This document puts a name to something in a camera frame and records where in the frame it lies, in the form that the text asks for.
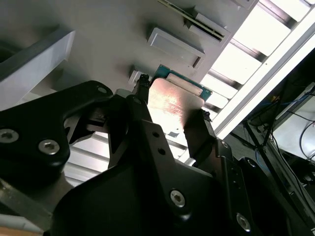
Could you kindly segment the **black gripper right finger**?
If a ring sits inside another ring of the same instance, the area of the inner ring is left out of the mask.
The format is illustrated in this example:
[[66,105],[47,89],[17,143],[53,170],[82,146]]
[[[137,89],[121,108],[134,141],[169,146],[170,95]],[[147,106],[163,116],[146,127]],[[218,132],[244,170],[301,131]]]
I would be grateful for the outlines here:
[[236,160],[231,147],[214,134],[209,114],[199,110],[184,127],[194,167],[212,175],[219,191],[211,204],[220,216],[215,229],[228,236],[301,236],[303,220],[250,158]]

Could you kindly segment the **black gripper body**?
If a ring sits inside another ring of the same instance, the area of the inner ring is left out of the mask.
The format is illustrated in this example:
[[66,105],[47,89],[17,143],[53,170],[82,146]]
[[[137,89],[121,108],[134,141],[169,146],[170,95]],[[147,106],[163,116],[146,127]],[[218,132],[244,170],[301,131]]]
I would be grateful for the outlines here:
[[52,236],[224,236],[233,234],[222,168],[176,161],[162,128],[138,103],[101,108],[113,155],[107,171],[57,205]]

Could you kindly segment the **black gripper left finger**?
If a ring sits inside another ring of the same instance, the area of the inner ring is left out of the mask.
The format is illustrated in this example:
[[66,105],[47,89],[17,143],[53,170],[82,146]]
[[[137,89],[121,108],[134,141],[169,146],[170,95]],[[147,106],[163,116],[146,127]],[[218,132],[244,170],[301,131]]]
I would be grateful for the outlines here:
[[53,219],[57,205],[75,188],[63,175],[70,146],[95,132],[109,135],[103,106],[147,107],[150,87],[142,75],[134,91],[122,97],[89,81],[2,111],[0,203],[27,219]]

